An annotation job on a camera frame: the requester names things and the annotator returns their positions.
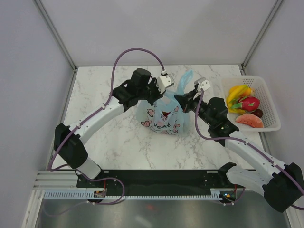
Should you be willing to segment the light blue plastic bag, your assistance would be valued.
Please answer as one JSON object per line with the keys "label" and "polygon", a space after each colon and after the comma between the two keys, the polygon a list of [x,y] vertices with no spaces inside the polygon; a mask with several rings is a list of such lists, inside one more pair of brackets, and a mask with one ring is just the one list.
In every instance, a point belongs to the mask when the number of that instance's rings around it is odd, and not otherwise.
{"label": "light blue plastic bag", "polygon": [[193,78],[193,71],[186,72],[178,82],[176,91],[167,90],[163,99],[153,105],[141,101],[137,106],[136,119],[140,124],[155,133],[169,135],[187,135],[190,128],[190,116],[184,113],[175,95],[183,95],[186,85]]}

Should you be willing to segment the yellow fake banana bunch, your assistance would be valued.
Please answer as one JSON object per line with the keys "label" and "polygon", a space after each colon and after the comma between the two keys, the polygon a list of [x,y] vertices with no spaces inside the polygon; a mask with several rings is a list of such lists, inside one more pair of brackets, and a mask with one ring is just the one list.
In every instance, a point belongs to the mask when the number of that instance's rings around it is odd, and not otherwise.
{"label": "yellow fake banana bunch", "polygon": [[226,98],[226,103],[227,103],[228,111],[230,113],[234,113],[234,114],[244,114],[245,113],[244,110],[231,109],[231,107],[234,104],[234,102],[236,100],[238,100],[239,97],[243,97],[244,96],[244,92],[246,91],[247,88],[248,88],[247,85],[240,85],[240,86],[235,86],[235,87],[233,87],[233,88],[230,89],[229,94],[228,94],[228,96]]}

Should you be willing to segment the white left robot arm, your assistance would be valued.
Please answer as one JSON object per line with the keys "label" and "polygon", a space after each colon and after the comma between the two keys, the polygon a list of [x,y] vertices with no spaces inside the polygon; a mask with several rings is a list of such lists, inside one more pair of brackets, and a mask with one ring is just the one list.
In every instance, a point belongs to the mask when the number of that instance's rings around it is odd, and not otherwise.
{"label": "white left robot arm", "polygon": [[152,77],[145,69],[136,69],[131,78],[110,92],[108,101],[80,120],[59,124],[55,129],[54,150],[68,166],[87,177],[93,187],[104,182],[102,169],[89,157],[84,145],[106,123],[136,106],[141,100],[154,104],[174,82],[168,74]]}

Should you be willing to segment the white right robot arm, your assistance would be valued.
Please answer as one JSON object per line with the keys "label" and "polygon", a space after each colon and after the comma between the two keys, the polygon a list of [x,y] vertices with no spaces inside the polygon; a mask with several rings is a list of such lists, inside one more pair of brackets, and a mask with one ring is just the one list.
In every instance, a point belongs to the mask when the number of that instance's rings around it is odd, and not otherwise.
{"label": "white right robot arm", "polygon": [[206,140],[216,141],[235,152],[255,169],[246,171],[232,165],[217,175],[220,186],[236,184],[248,188],[262,195],[278,212],[285,212],[289,207],[303,210],[295,205],[304,195],[301,168],[295,163],[287,165],[254,145],[227,118],[228,109],[222,98],[213,97],[208,103],[202,100],[202,95],[195,97],[190,93],[175,95],[175,98],[185,113],[193,111],[195,119],[200,118],[209,126],[210,137],[206,137]]}

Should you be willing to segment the orange fake peach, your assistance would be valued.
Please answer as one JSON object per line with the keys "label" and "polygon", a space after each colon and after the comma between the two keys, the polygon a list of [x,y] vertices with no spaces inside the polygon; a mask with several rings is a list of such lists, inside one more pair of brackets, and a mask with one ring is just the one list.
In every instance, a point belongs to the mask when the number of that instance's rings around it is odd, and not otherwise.
{"label": "orange fake peach", "polygon": [[244,92],[244,96],[254,96],[254,94],[255,94],[254,89],[249,88],[249,87]]}

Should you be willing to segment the red fake dragon fruit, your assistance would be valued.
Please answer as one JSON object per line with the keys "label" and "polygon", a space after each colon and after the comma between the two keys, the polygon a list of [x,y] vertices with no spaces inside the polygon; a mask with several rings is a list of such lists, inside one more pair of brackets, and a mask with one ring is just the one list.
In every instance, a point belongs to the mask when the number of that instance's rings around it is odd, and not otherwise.
{"label": "red fake dragon fruit", "polygon": [[240,109],[244,111],[254,111],[260,106],[260,100],[254,96],[240,97],[237,102],[232,105],[231,109]]}

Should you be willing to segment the fake watermelon slice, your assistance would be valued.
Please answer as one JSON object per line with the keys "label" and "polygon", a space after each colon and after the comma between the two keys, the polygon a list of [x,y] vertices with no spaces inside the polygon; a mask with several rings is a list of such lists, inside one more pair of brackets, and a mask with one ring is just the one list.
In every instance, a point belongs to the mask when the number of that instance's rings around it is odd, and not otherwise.
{"label": "fake watermelon slice", "polygon": [[254,114],[243,114],[235,119],[236,123],[245,124],[252,128],[264,128],[262,120]]}

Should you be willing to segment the dark purple fake plum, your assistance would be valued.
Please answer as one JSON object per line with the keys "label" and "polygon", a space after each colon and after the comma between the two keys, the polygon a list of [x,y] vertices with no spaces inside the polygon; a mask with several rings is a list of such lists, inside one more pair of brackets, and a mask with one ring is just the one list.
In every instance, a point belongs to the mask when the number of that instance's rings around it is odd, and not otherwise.
{"label": "dark purple fake plum", "polygon": [[255,111],[252,112],[252,114],[257,116],[258,118],[263,117],[263,111],[261,109],[256,109]]}

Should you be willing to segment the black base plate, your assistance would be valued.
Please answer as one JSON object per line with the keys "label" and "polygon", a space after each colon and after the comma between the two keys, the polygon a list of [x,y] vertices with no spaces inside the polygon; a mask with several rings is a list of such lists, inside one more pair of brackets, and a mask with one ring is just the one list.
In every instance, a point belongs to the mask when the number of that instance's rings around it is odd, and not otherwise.
{"label": "black base plate", "polygon": [[119,179],[125,194],[203,194],[235,188],[218,170],[104,170],[101,178]]}

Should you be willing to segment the left aluminium corner post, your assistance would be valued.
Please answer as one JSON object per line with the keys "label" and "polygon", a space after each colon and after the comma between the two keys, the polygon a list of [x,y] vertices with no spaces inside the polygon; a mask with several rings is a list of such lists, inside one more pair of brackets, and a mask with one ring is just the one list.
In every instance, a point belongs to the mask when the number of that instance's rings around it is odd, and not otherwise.
{"label": "left aluminium corner post", "polygon": [[56,29],[46,7],[44,6],[43,2],[41,0],[33,0],[33,3],[35,4],[35,6],[37,7],[39,13],[41,14],[44,22],[46,23],[51,35],[53,36],[53,38],[55,39],[56,43],[59,46],[59,49],[61,50],[61,52],[63,53],[65,59],[67,60],[67,62],[69,63],[70,67],[72,68],[72,70],[74,72],[77,71],[78,67],[75,65],[68,49],[66,48],[58,30]]}

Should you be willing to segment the aluminium corner post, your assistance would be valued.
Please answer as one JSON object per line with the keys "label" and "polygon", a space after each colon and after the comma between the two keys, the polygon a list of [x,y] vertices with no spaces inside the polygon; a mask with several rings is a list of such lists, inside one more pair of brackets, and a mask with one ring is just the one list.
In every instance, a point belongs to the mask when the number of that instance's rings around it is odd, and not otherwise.
{"label": "aluminium corner post", "polygon": [[268,16],[266,17],[261,29],[259,30],[254,42],[252,43],[249,51],[247,52],[244,60],[239,64],[239,70],[241,75],[246,75],[246,67],[249,64],[253,54],[255,53],[256,49],[258,48],[260,42],[262,41],[263,37],[265,36],[267,30],[270,28],[271,23],[273,22],[274,18],[276,17],[278,11],[284,4],[284,0],[276,0],[274,5],[272,6]]}
{"label": "aluminium corner post", "polygon": [[70,67],[72,68],[72,70],[74,72],[77,71],[78,67],[75,65],[68,49],[66,48],[58,30],[56,29],[46,7],[44,6],[43,2],[41,0],[33,0],[33,3],[35,4],[35,6],[37,7],[39,13],[41,14],[44,22],[46,23],[51,35],[53,36],[53,38],[55,39],[56,43],[59,46],[59,49],[61,50],[61,52],[63,53],[65,59],[67,60],[67,62],[69,63]]}

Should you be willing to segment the right aluminium corner post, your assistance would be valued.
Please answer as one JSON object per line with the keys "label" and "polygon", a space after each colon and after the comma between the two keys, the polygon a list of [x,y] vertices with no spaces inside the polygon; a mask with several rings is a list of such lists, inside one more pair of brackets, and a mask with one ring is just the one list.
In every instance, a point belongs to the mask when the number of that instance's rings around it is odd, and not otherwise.
{"label": "right aluminium corner post", "polygon": [[249,64],[253,54],[255,53],[256,49],[258,48],[260,42],[262,41],[263,37],[265,36],[267,30],[270,28],[271,23],[273,22],[274,18],[276,17],[278,11],[284,4],[284,0],[276,0],[274,5],[272,6],[268,16],[266,17],[261,29],[259,30],[254,42],[252,43],[249,51],[247,52],[244,60],[239,64],[239,70],[241,75],[246,75],[246,67]]}

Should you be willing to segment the aluminium frame rail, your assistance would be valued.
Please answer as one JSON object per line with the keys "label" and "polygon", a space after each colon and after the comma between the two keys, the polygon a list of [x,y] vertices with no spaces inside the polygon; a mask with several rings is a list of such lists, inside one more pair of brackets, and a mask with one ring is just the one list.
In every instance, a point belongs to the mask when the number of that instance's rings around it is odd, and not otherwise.
{"label": "aluminium frame rail", "polygon": [[33,189],[35,190],[73,190],[78,177],[73,171],[39,171]]}

